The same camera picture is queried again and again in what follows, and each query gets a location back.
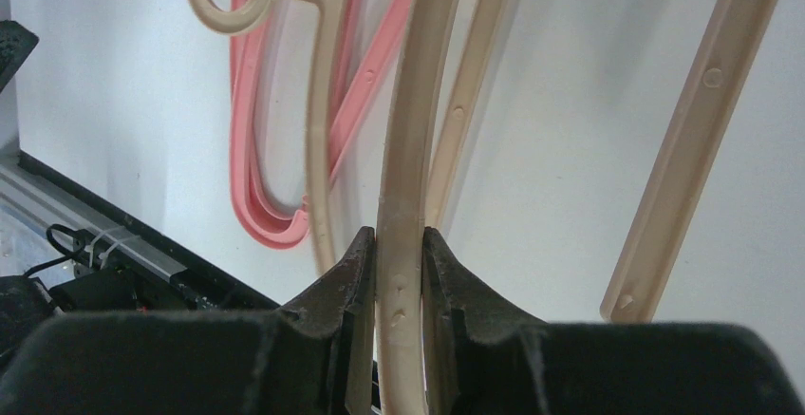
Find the beige hanger table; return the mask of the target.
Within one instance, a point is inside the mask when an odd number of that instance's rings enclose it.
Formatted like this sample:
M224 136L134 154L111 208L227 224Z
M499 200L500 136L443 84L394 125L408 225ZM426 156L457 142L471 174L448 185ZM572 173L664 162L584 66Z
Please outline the beige hanger table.
M434 120L459 0L414 0L389 116L376 242L385 414L800 414L776 356L729 324L654 323L777 0L717 0L602 301L547 323L426 226Z

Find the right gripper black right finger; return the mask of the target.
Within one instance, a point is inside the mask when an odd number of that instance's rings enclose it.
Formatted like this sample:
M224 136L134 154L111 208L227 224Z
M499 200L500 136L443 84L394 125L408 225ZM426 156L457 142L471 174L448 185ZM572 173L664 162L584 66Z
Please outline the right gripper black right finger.
M777 357L723 323L548 323L422 240L433 414L800 414Z

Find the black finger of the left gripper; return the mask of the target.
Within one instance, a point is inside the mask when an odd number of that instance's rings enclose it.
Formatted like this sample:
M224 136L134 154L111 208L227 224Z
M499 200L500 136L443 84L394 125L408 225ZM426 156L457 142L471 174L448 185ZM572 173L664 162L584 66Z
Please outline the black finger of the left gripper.
M39 37L13 20L1 22L0 91L3 91L39 43Z

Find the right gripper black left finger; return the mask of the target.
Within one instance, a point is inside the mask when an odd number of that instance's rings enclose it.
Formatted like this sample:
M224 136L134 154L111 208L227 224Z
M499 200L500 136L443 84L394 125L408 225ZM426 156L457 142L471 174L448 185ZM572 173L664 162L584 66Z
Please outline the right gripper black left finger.
M47 320L1 379L5 414L367 414L375 233L271 310Z

